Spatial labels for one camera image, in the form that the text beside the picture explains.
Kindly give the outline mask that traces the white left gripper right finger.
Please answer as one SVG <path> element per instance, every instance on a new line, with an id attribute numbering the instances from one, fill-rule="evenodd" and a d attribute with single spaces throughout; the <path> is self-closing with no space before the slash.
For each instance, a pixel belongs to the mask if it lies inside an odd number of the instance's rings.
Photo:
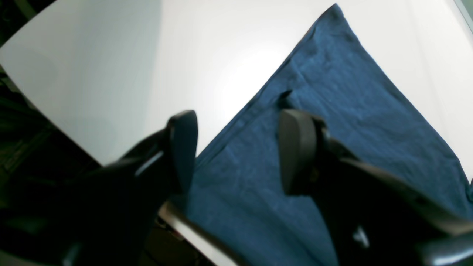
<path id="1" fill-rule="evenodd" d="M 285 195 L 311 197 L 341 266 L 472 265 L 472 221 L 358 159 L 323 119 L 282 110 L 278 145 Z"/>

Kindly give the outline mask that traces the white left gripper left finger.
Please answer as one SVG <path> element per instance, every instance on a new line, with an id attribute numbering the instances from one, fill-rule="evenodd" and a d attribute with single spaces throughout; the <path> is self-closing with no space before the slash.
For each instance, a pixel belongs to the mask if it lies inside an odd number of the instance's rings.
<path id="1" fill-rule="evenodd" d="M 137 265 L 160 207 L 190 189 L 197 141 L 186 110 L 106 167 L 61 183 L 9 181 L 1 250 L 40 265 Z"/>

